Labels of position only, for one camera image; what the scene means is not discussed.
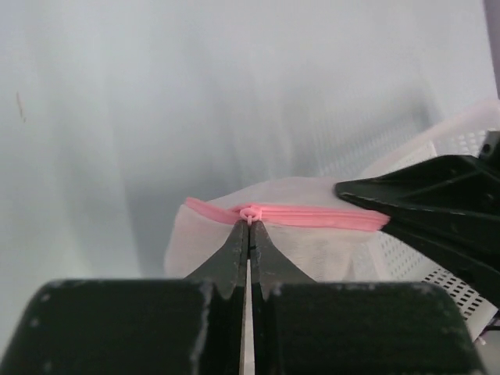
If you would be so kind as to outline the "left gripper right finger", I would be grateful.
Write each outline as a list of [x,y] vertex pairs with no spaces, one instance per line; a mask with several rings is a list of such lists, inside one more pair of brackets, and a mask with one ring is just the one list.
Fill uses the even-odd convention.
[[248,235],[257,374],[483,374],[452,298],[423,282],[316,282]]

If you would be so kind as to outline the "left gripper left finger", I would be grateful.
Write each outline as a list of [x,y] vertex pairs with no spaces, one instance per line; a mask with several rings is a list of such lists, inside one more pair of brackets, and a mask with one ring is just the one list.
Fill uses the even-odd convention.
[[178,279],[67,279],[28,302],[4,374],[239,374],[249,230]]

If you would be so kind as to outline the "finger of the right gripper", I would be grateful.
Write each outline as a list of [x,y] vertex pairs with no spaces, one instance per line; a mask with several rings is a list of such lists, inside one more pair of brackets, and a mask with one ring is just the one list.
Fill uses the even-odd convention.
[[499,163],[445,155],[334,186],[335,195],[389,216],[382,231],[484,297],[499,295]]

